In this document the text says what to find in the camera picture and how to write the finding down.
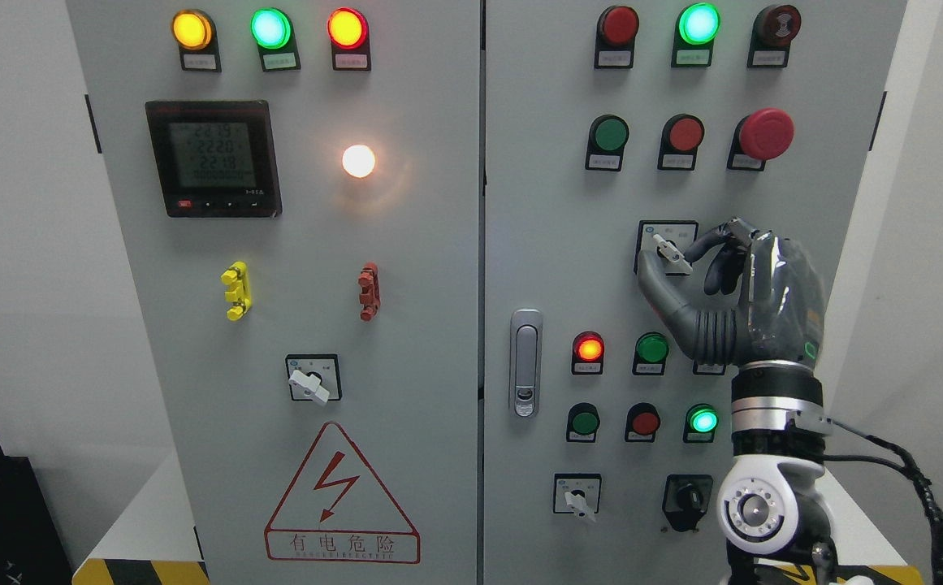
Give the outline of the gray robotic hand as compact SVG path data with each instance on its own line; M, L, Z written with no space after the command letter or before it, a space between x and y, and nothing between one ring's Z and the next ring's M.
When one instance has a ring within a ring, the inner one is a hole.
M704 279L706 295L738 289L733 310L699 310L672 285L664 266L663 237L642 236L638 287L682 352L701 364L793 362L813 370L824 336L827 307L823 279L794 240L734 218L705 232L686 249L672 247L683 262L697 262L717 248Z

